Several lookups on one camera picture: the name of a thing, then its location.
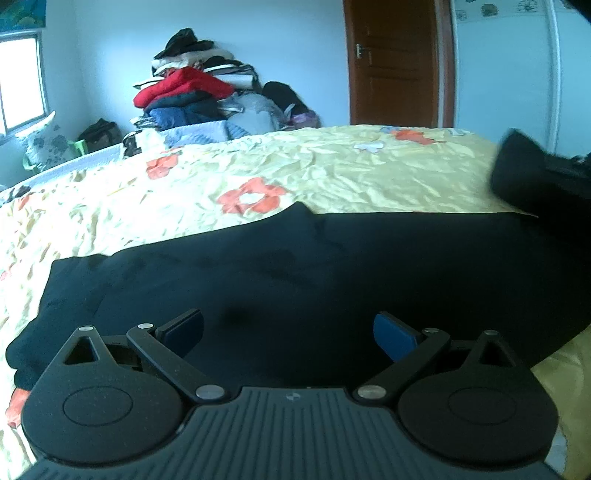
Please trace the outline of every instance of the ribbed black surface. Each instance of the ribbed black surface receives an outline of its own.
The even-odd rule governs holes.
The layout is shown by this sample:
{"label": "ribbed black surface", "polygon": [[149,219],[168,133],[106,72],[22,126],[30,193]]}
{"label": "ribbed black surface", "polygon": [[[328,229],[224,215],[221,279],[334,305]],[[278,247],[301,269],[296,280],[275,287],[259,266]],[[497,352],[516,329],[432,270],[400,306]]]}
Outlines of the ribbed black surface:
{"label": "ribbed black surface", "polygon": [[199,407],[172,443],[111,468],[46,460],[26,480],[556,480],[542,463],[476,472],[416,448],[390,413],[353,403],[339,389],[244,388],[233,402]]}

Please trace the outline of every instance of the red jacket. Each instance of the red jacket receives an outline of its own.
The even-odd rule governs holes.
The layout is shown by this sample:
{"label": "red jacket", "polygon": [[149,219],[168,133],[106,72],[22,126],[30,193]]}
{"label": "red jacket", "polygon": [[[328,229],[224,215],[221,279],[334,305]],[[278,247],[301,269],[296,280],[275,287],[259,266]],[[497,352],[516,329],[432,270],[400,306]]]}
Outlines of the red jacket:
{"label": "red jacket", "polygon": [[134,98],[137,108],[146,108],[151,102],[162,97],[203,90],[217,100],[234,93],[234,87],[193,67],[179,69],[161,82],[140,91]]}

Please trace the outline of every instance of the poster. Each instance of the poster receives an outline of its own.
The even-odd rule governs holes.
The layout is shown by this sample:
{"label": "poster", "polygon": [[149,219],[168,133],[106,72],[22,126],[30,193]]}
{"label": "poster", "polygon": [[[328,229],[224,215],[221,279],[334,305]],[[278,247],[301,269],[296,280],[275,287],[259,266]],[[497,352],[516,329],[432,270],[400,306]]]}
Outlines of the poster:
{"label": "poster", "polygon": [[0,0],[0,33],[45,27],[47,0]]}

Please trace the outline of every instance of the door handle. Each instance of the door handle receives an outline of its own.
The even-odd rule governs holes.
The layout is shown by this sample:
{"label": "door handle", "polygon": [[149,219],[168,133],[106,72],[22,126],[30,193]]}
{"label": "door handle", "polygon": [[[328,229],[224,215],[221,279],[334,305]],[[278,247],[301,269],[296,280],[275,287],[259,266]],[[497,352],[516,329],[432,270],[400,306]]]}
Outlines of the door handle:
{"label": "door handle", "polygon": [[358,59],[363,58],[363,52],[365,50],[367,50],[367,48],[365,48],[361,43],[357,43],[357,45],[355,45],[355,55]]}

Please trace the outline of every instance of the yellow floral bedspread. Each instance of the yellow floral bedspread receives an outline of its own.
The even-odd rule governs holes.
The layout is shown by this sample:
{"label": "yellow floral bedspread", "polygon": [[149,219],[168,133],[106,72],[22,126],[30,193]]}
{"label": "yellow floral bedspread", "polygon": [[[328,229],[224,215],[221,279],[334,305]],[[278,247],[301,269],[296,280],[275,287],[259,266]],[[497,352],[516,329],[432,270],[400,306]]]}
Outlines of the yellow floral bedspread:
{"label": "yellow floral bedspread", "polygon": [[[14,389],[4,352],[36,317],[56,259],[109,255],[240,225],[294,202],[316,213],[514,211],[487,188],[492,143],[473,134],[419,130],[436,142],[398,140],[396,132],[357,126],[140,154],[74,172],[1,207],[0,402],[8,406]],[[160,157],[169,159],[166,176],[151,180],[147,162],[153,172]],[[584,382],[584,372],[591,372],[590,343],[588,329],[534,369],[559,407],[572,480],[591,471],[584,455],[591,451],[591,387]],[[32,460],[22,429],[0,422],[0,478],[16,478]]]}

